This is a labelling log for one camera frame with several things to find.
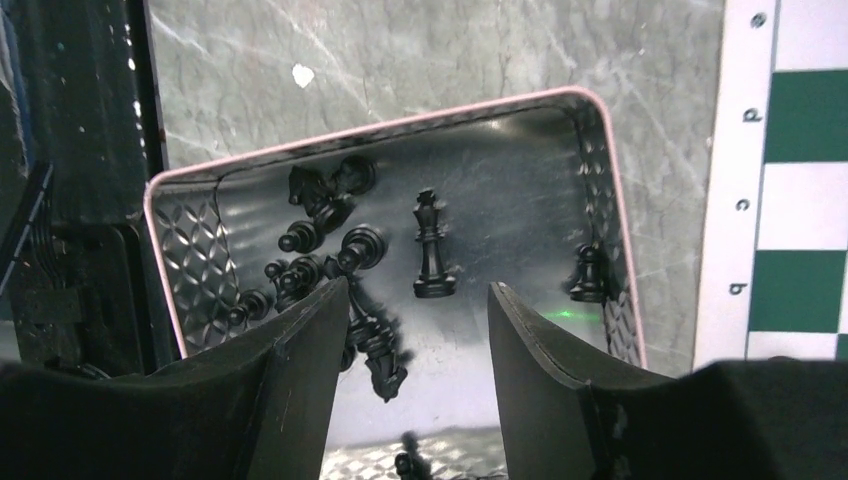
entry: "chess pawn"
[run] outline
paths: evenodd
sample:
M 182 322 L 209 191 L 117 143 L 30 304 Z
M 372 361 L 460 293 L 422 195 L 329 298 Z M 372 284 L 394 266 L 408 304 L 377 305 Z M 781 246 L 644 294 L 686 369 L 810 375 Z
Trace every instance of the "chess pawn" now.
M 360 225 L 342 239 L 342 249 L 337 257 L 339 268 L 347 273 L 373 268 L 383 259 L 386 248 L 386 241 L 379 230 Z
M 248 320 L 262 320 L 270 309 L 271 305 L 265 294 L 259 290 L 248 290 L 241 295 L 238 304 L 227 312 L 227 322 L 238 326 Z
M 408 453 L 399 453 L 395 457 L 395 473 L 400 480 L 417 480 L 415 478 L 415 465 Z
M 601 252 L 583 245 L 577 254 L 577 278 L 568 291 L 575 302 L 601 303 L 606 299 L 606 283 L 603 279 L 604 258 Z
M 324 243 L 324 234 L 312 222 L 298 220 L 280 236 L 277 246 L 284 252 L 309 253 Z
M 331 180 L 336 187 L 337 195 L 344 193 L 362 195 L 374 188 L 377 182 L 377 169 L 371 160 L 359 155 L 351 155 L 342 160 Z
M 303 209 L 322 233 L 330 233 L 347 220 L 350 207 L 338 198 L 317 172 L 292 167 L 289 174 L 289 203 Z
M 313 256 L 306 255 L 296 258 L 290 264 L 282 260 L 270 263 L 265 266 L 265 275 L 277 290 L 274 309 L 282 312 L 309 295 L 321 281 L 322 270 Z
M 282 290 L 282 287 L 280 286 L 280 277 L 287 268 L 289 268 L 289 263 L 285 260 L 275 260 L 268 265 L 265 265 L 265 276 L 268 277 L 268 280 L 274 285 L 274 291 L 277 295 L 279 295 Z
M 436 194 L 432 189 L 418 194 L 418 206 L 413 211 L 419 228 L 416 241 L 423 249 L 421 272 L 413 284 L 418 298 L 447 297 L 456 292 L 456 279 L 445 271 L 439 250 L 439 242 L 444 238 L 439 228 L 441 210 L 442 207 L 436 205 Z
M 312 255 L 297 257 L 280 277 L 284 291 L 299 291 L 303 296 L 309 294 L 321 281 L 321 264 Z

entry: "marble surface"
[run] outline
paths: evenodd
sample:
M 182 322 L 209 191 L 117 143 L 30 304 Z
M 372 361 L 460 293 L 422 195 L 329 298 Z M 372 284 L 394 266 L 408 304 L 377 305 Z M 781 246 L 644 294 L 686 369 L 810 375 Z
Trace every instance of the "marble surface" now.
M 613 114 L 649 367 L 690 370 L 721 0 L 151 0 L 172 167 L 576 84 Z

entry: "metal tray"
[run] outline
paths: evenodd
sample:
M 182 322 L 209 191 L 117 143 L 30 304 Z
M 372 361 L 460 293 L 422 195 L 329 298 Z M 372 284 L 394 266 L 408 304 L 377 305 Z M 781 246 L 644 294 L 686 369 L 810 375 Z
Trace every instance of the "metal tray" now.
M 292 260 L 277 239 L 303 208 L 288 203 L 293 165 L 329 172 L 356 153 L 377 184 L 316 254 L 368 223 L 387 233 L 368 297 L 398 320 L 409 376 L 387 404 L 360 359 L 339 377 L 322 478 L 394 478 L 401 438 L 434 478 L 505 475 L 486 321 L 486 286 L 510 285 L 587 342 L 645 367 L 644 340 L 609 113 L 579 87 L 444 110 L 272 147 L 155 177 L 145 214 L 183 357 L 245 328 L 222 317 L 240 292 L 272 294 L 263 267 Z M 421 262 L 412 215 L 419 190 L 447 205 L 443 255 L 455 295 L 415 298 Z M 575 249 L 595 241 L 617 287 L 603 306 L 572 302 L 563 282 Z

